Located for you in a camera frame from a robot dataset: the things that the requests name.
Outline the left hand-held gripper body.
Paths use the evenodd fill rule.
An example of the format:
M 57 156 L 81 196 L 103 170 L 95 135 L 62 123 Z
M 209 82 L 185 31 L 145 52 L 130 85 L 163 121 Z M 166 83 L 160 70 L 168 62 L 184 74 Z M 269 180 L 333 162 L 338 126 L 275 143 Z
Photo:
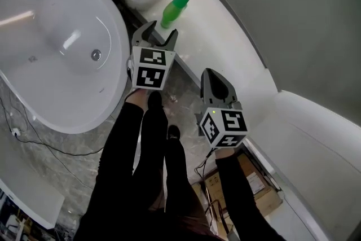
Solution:
M 134 42 L 128 59 L 128 72 L 133 88 L 162 90 L 174 59 L 174 51 L 151 47 L 146 41 Z

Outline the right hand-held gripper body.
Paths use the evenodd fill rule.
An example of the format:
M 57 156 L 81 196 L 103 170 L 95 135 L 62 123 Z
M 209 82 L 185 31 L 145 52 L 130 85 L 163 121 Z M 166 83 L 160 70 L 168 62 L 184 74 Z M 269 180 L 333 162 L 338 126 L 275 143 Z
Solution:
M 248 134 L 241 104 L 234 99 L 208 99 L 195 116 L 199 134 L 212 149 L 235 148 Z

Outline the green plastic bottle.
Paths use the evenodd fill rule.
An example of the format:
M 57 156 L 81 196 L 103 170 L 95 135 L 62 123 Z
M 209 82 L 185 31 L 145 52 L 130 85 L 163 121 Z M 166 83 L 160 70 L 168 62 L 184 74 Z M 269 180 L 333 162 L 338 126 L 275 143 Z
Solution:
M 172 0 L 163 10 L 161 26 L 163 28 L 170 28 L 187 7 L 188 2 L 189 0 Z

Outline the person's left forearm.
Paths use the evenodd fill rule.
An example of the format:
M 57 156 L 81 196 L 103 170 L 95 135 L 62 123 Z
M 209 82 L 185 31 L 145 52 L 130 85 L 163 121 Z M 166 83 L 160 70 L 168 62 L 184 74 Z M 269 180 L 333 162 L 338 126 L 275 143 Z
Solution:
M 147 91 L 144 89 L 135 90 L 125 99 L 105 142 L 96 183 L 110 180 L 116 173 L 122 173 L 126 177 L 132 175 L 146 99 Z

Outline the person's right forearm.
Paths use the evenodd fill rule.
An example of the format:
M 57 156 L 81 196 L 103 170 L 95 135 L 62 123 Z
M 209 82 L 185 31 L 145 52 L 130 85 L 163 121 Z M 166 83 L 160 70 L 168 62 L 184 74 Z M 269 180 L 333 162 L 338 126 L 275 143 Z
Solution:
M 226 208 L 233 223 L 245 225 L 262 219 L 235 151 L 232 148 L 218 149 L 215 158 Z

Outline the person's left black shoe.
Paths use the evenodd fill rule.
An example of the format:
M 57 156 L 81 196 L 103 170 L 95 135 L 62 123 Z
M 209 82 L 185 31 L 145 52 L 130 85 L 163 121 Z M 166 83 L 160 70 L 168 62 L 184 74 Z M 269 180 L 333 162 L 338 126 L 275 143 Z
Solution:
M 148 110 L 163 109 L 162 96 L 159 91 L 152 91 L 147 100 Z

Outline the white curved ledge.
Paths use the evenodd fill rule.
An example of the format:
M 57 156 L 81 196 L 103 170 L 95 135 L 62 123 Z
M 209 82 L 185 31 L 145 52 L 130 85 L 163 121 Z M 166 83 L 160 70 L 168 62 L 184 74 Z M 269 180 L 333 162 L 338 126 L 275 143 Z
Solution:
M 174 27 L 195 82 L 210 67 L 234 85 L 247 148 L 313 235 L 361 241 L 361 0 L 190 0 Z

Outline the person's right black shoe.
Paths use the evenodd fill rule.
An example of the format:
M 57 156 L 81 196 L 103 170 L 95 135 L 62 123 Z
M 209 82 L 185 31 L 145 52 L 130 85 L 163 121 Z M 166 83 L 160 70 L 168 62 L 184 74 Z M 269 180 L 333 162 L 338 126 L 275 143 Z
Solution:
M 167 139 L 180 140 L 181 132 L 176 125 L 170 125 L 167 130 Z

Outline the person's left leg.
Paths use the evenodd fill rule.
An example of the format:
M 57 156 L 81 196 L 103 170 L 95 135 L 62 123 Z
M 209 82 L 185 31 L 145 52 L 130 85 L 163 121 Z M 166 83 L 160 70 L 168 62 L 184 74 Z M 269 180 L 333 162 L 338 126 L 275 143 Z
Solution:
M 139 211 L 164 206 L 163 167 L 168 120 L 163 106 L 150 107 L 141 127 L 140 159 L 132 176 L 132 192 Z

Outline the person's leg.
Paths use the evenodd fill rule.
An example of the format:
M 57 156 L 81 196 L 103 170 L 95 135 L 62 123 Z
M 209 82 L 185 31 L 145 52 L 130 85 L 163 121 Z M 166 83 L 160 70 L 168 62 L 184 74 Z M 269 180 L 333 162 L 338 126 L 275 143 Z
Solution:
M 163 106 L 150 107 L 141 127 L 140 159 L 132 176 L 132 192 L 139 211 L 164 206 L 163 167 L 168 120 Z
M 186 157 L 179 139 L 167 140 L 165 164 L 168 193 L 165 212 L 184 221 L 207 225 L 205 211 L 188 180 Z

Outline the brown cardboard box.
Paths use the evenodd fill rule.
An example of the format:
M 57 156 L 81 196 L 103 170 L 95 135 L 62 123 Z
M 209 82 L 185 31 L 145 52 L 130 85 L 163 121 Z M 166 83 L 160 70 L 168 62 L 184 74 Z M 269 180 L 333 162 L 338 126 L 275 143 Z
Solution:
M 252 189 L 258 210 L 263 217 L 268 216 L 283 202 L 278 190 L 265 179 L 263 171 L 258 170 L 254 158 L 246 149 L 239 150 L 236 156 Z M 218 171 L 213 170 L 204 181 L 194 183 L 192 187 L 204 203 L 206 215 L 210 217 L 211 231 L 224 240 L 233 238 L 236 229 L 226 208 Z

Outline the person's right leg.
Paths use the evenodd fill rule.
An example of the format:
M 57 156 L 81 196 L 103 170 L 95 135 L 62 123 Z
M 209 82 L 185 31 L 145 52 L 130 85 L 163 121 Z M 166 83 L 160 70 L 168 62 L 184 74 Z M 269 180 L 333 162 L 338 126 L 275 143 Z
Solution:
M 186 157 L 179 139 L 167 140 L 165 164 L 168 193 L 165 212 L 184 221 L 207 225 L 205 211 L 188 180 Z

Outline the white bathtub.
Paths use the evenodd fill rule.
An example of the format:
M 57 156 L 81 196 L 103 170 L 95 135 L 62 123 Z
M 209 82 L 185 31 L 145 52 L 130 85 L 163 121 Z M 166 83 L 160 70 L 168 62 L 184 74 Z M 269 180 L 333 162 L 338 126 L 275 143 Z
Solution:
M 94 49 L 102 52 L 97 62 Z M 0 76 L 57 132 L 84 133 L 110 116 L 126 86 L 129 55 L 112 0 L 0 0 Z

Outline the white low cabinet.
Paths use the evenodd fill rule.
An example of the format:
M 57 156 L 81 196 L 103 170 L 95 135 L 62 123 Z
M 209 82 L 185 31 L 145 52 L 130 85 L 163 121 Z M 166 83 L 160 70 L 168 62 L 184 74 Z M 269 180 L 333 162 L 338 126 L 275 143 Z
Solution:
M 31 219 L 45 229 L 53 229 L 64 196 L 41 179 L 0 177 L 0 189 Z

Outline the cluttered tool shelf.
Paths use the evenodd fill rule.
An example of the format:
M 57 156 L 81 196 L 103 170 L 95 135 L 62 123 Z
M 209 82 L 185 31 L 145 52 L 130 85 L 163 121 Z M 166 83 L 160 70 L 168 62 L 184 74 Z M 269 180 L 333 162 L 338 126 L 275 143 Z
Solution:
M 0 189 L 0 241 L 62 241 L 22 211 Z

